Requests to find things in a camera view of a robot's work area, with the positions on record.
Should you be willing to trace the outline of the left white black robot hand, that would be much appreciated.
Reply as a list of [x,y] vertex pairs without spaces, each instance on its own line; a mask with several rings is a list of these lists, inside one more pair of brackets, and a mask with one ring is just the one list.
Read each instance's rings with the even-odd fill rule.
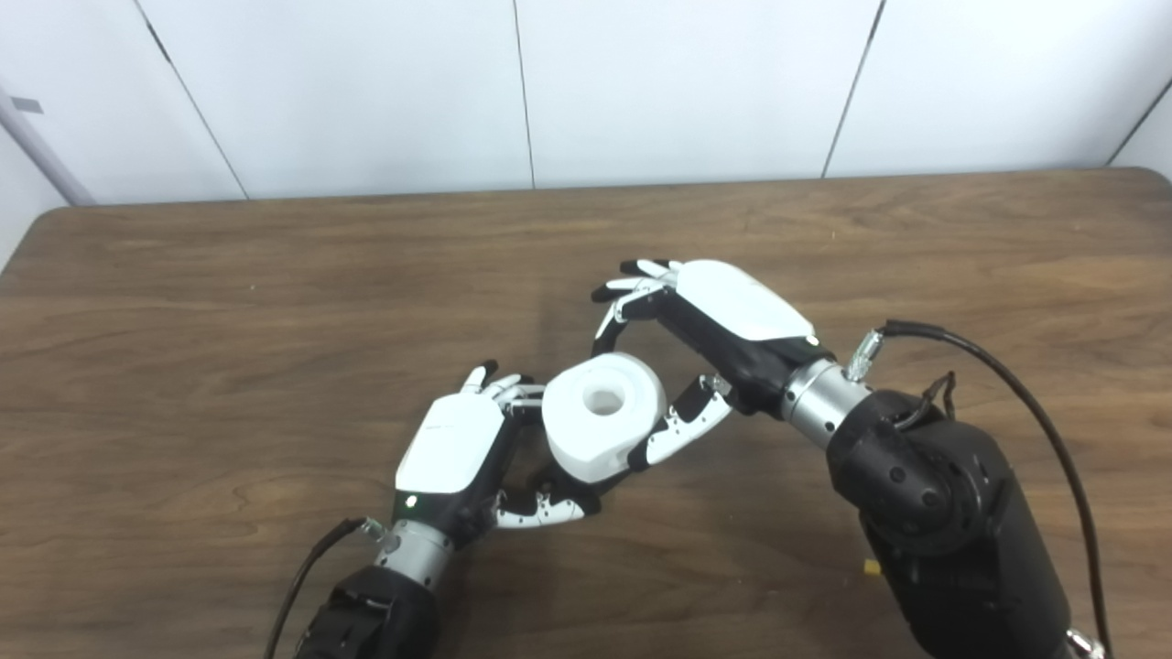
[[499,525],[537,528],[602,509],[553,463],[527,488],[505,485],[523,434],[543,420],[545,387],[519,373],[495,379],[497,367],[478,364],[456,392],[431,402],[395,473],[393,522],[425,526],[455,551]]

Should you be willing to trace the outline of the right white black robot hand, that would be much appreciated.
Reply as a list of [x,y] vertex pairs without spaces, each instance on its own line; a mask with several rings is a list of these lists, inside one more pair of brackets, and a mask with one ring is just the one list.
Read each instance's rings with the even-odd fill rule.
[[591,292],[607,306],[591,354],[616,349],[633,321],[653,320],[713,368],[669,402],[626,455],[641,473],[711,432],[732,410],[786,416],[791,380],[831,353],[811,321],[744,270],[720,260],[624,260],[624,278]]

